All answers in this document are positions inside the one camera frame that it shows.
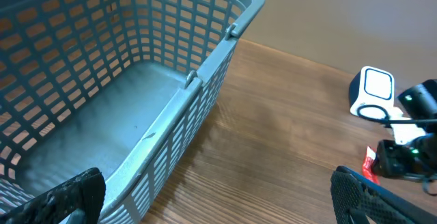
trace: wood grain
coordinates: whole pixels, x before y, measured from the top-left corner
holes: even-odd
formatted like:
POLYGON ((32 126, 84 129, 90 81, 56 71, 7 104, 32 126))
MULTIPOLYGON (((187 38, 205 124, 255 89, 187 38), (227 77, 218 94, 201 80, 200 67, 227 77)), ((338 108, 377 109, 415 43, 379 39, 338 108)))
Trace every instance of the wood grain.
MULTIPOLYGON (((390 135, 348 112, 351 74, 241 40, 217 104, 144 223, 335 223, 330 176, 390 135)), ((435 212, 419 184, 383 187, 435 212)))

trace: white device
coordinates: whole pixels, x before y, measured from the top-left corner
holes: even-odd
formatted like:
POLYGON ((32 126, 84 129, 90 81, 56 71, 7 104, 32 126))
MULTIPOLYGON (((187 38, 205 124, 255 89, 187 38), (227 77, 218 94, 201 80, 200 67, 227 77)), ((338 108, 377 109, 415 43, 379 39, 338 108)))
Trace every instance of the white device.
MULTIPOLYGON (((365 66, 355 76, 349 86, 350 113, 357 115, 356 110, 364 104, 376 104, 386 110, 395 104, 395 79, 387 71, 365 66)), ((361 110, 363 115, 373 118, 384 118, 384 113, 377 108, 361 110)))

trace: basket handle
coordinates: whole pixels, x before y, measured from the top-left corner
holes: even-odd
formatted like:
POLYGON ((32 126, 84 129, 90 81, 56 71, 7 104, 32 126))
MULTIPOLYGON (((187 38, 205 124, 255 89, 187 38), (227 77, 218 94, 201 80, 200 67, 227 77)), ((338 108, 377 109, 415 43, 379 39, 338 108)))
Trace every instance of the basket handle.
POLYGON ((249 26, 265 2, 266 0, 252 0, 250 6, 246 8, 243 13, 241 13, 234 23, 232 23, 233 26, 231 26, 231 35, 233 37, 239 38, 244 33, 247 26, 249 26))

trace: plastic basket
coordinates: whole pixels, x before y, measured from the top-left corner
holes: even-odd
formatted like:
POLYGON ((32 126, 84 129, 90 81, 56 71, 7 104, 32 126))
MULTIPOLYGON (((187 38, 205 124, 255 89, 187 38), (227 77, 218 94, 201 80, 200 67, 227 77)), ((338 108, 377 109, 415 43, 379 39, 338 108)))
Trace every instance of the plastic basket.
POLYGON ((264 0, 0 0, 0 211, 98 167, 138 223, 264 0))

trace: beige wall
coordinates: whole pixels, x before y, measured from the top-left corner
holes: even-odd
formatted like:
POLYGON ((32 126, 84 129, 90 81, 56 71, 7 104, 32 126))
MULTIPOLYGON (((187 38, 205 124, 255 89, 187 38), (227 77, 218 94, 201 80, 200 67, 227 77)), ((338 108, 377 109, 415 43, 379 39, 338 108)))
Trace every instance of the beige wall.
POLYGON ((400 87, 437 79, 437 0, 266 0, 243 37, 400 87))

